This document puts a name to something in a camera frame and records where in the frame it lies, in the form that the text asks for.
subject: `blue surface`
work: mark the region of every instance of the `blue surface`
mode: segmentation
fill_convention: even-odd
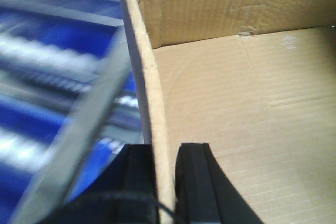
[[[0,126],[50,144],[66,122],[64,115],[0,95]]]

